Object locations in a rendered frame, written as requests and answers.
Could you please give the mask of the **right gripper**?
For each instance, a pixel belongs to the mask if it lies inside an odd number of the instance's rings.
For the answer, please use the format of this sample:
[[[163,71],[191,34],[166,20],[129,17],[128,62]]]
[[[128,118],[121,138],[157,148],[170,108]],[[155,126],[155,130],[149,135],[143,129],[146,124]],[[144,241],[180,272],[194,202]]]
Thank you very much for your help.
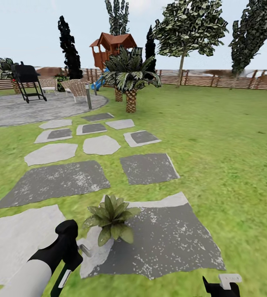
[[[207,293],[211,293],[211,297],[240,297],[239,287],[235,283],[230,283],[231,290],[224,290],[220,283],[209,283],[203,276],[203,281]]]

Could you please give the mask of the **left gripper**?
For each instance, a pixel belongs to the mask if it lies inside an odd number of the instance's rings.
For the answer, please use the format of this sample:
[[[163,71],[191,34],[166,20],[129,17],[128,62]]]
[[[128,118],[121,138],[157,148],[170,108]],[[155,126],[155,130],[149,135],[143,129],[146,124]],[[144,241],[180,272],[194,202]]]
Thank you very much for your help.
[[[82,263],[83,257],[78,253],[78,249],[76,245],[71,252],[65,253],[62,260],[65,262],[67,267],[71,269],[71,271],[74,271]]]

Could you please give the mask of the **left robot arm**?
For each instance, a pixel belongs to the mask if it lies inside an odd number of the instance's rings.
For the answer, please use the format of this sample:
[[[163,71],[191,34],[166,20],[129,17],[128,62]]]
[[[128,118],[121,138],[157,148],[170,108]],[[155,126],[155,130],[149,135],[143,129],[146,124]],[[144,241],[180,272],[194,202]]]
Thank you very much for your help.
[[[76,241],[76,236],[78,224],[75,220],[60,223],[55,233],[41,241],[38,251],[3,286],[0,297],[41,297],[61,260],[74,271],[83,261],[79,250],[87,257],[94,253],[92,246],[84,238]]]

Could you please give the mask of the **insectifuge atomizer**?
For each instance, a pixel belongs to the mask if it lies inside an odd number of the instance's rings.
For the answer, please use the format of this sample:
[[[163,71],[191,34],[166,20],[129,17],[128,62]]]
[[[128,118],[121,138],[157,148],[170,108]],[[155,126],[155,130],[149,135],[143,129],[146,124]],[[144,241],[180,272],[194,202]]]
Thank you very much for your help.
[[[54,285],[54,287],[52,288],[52,291],[50,293],[51,297],[59,297],[61,291],[64,288],[64,285],[66,283],[66,281],[69,278],[69,275],[71,274],[71,269],[67,267],[67,265],[65,265]]]

